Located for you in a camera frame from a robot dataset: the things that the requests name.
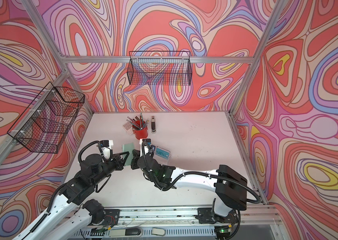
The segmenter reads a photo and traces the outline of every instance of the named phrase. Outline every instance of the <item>red pen holder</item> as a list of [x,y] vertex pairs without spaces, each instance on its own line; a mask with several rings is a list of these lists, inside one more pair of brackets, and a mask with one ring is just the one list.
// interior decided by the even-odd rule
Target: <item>red pen holder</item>
[[142,139],[142,138],[147,138],[147,126],[144,127],[143,129],[141,130],[137,130],[137,129],[134,129],[133,128],[133,132],[134,132],[134,135],[136,136],[136,138],[138,140]]

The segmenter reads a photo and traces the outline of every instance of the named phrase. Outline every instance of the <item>black cable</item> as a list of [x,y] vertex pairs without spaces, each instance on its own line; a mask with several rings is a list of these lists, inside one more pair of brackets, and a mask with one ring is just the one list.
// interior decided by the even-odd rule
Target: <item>black cable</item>
[[239,210],[237,210],[237,214],[238,214],[238,223],[237,223],[237,227],[234,229],[233,233],[229,235],[228,238],[216,238],[217,240],[229,240],[232,237],[234,237],[234,235],[236,235],[236,233],[238,232],[239,228],[240,228],[240,223],[241,223],[241,213]]
[[81,233],[81,236],[82,236],[85,240],[88,240],[88,239],[86,239],[86,238],[84,237],[84,234],[82,234],[81,229],[80,229],[80,233]]
[[84,204],[80,204],[79,209],[77,211],[75,211],[74,214],[76,214],[76,212],[78,212],[80,210],[81,206],[84,206]]
[[206,223],[209,223],[209,224],[215,224],[215,223],[216,223],[216,221],[214,220],[214,218],[212,218],[212,219],[213,219],[212,222],[208,222],[208,221],[206,221],[205,219],[200,218],[199,216],[195,216],[194,218],[197,219],[198,221],[201,220],[201,221],[206,222]]
[[52,206],[53,206],[54,198],[55,198],[56,195],[59,193],[60,189],[63,188],[65,185],[66,185],[66,183],[61,184],[60,186],[58,186],[58,187],[56,188],[56,190],[54,190],[54,193],[52,194],[51,200],[49,201],[49,204],[48,204],[47,212],[51,212],[51,208],[52,208]]
[[113,156],[113,151],[112,151],[109,147],[107,147],[107,148],[110,150],[110,158],[109,158],[109,160],[106,160],[105,157],[104,157],[104,153],[102,152],[102,149],[101,149],[101,146],[100,146],[100,142],[99,142],[99,141],[93,141],[93,142],[91,142],[91,143],[88,143],[87,145],[85,145],[85,146],[81,149],[81,151],[79,152],[79,155],[78,155],[79,162],[82,162],[81,155],[84,153],[84,151],[87,150],[90,146],[92,146],[92,145],[94,145],[94,144],[96,144],[96,143],[97,143],[97,147],[98,147],[98,149],[99,149],[99,152],[100,152],[100,154],[101,154],[102,159],[103,159],[104,161],[109,161],[109,160],[111,160],[111,158],[112,158],[112,156]]
[[49,215],[49,213],[51,212],[51,208],[53,206],[53,201],[54,198],[56,197],[56,195],[59,193],[60,189],[65,186],[66,183],[58,186],[58,188],[56,188],[56,190],[53,192],[52,196],[51,196],[51,200],[49,201],[48,207],[47,207],[47,213],[43,214],[42,217],[37,221],[37,223],[31,228],[31,230],[29,231],[34,232],[36,230],[36,228],[38,228],[38,226],[42,223],[42,221],[44,221],[44,219]]
[[25,235],[25,237],[23,237],[21,240],[24,240],[24,238],[28,237],[28,235],[30,234],[31,232],[29,232],[27,235]]
[[200,175],[200,176],[204,176],[204,177],[210,177],[210,178],[216,178],[216,179],[219,179],[219,180],[223,180],[223,181],[227,181],[227,182],[231,182],[231,183],[234,183],[242,188],[244,188],[246,191],[248,191],[250,194],[252,194],[256,200],[251,200],[251,199],[246,199],[247,202],[250,202],[250,203],[254,203],[254,204],[259,204],[261,203],[261,198],[258,194],[256,194],[256,192],[254,192],[251,188],[248,188],[247,186],[241,184],[240,182],[236,181],[236,180],[233,180],[233,179],[230,179],[228,177],[223,177],[223,176],[218,176],[218,175],[214,175],[214,174],[207,174],[205,172],[195,172],[195,171],[189,171],[189,172],[184,172],[180,175],[178,175],[172,182],[170,185],[168,185],[167,187],[163,187],[160,185],[160,183],[157,181],[157,179],[155,178],[154,174],[152,173],[152,170],[149,168],[148,164],[147,164],[147,160],[146,160],[146,156],[145,156],[145,149],[144,149],[144,146],[147,146],[147,143],[146,142],[142,142],[141,144],[141,151],[142,151],[142,154],[143,154],[143,160],[144,160],[144,164],[145,164],[145,167],[147,169],[147,171],[149,172],[149,176],[151,179],[153,179],[153,182],[154,182],[154,185],[156,187],[158,187],[158,189],[160,189],[161,191],[167,191],[169,189],[171,189],[175,183],[181,178],[181,177],[184,177],[186,175]]
[[109,181],[109,179],[110,179],[110,176],[112,176],[112,174],[109,174],[109,177],[108,177],[108,179],[105,181],[105,183],[101,186],[101,188],[99,188],[99,190],[97,190],[97,187],[98,187],[98,185],[96,185],[96,193],[99,193],[100,191],[101,191],[101,189],[105,186],[105,184]]
[[148,178],[145,176],[145,173],[143,173],[143,175],[144,175],[144,178],[145,178],[146,180],[150,181],[150,179],[148,179]]

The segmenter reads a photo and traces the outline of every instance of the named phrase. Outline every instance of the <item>psychedelic patterned wall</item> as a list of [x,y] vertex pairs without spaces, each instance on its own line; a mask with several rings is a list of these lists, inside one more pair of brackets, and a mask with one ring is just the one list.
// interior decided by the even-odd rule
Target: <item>psychedelic patterned wall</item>
[[51,0],[37,7],[63,55],[128,56],[132,50],[191,50],[252,56],[271,0]]
[[0,142],[37,93],[59,75],[39,33],[16,1],[0,2]]
[[[0,1],[0,143],[36,94],[60,70],[17,0]],[[83,109],[58,154],[17,145],[0,166],[0,239],[12,239],[46,208],[89,122]]]
[[161,86],[129,85],[125,63],[69,64],[94,111],[227,111],[247,67],[208,63],[190,86]]
[[292,239],[338,239],[338,0],[292,0],[235,110]]
[[82,108],[58,154],[29,152],[18,144],[0,166],[0,239],[12,239],[47,208],[89,119]]
[[[273,1],[43,1],[37,9],[63,55],[189,50],[252,56]],[[94,111],[226,111],[244,64],[195,64],[191,86],[129,86],[126,64],[71,64]]]

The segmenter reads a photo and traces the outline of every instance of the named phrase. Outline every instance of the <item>wire mesh basket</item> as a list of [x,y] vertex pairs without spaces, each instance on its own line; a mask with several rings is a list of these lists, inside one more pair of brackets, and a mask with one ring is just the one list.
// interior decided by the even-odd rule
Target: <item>wire mesh basket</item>
[[84,101],[80,92],[53,86],[20,130],[8,134],[31,152],[58,153]]
[[189,51],[130,51],[127,70],[130,85],[190,85]]

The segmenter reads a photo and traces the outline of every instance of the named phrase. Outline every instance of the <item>green folder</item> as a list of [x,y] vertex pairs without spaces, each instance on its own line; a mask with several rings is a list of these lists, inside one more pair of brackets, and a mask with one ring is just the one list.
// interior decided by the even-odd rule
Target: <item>green folder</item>
[[129,166],[130,164],[132,164],[132,159],[133,159],[132,151],[133,151],[133,149],[134,149],[133,143],[128,143],[128,144],[122,145],[122,151],[123,152],[129,152],[129,156],[126,159],[124,166]]

